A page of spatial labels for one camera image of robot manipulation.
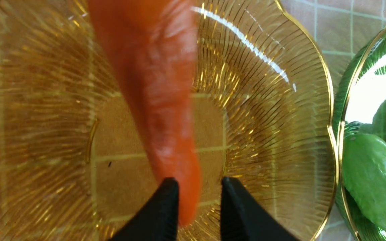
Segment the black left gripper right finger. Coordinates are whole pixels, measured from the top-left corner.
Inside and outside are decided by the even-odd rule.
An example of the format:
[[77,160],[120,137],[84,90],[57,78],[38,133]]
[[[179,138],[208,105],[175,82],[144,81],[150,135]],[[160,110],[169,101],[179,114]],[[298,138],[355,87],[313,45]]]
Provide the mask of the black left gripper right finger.
[[220,238],[222,241],[297,241],[235,177],[222,180]]

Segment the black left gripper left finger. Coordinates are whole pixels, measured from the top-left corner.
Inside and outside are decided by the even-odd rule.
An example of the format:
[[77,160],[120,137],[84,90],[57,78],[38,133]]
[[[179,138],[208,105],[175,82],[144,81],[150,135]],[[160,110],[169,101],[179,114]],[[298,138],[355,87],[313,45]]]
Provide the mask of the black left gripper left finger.
[[178,182],[165,178],[144,206],[110,241],[175,241],[178,231]]

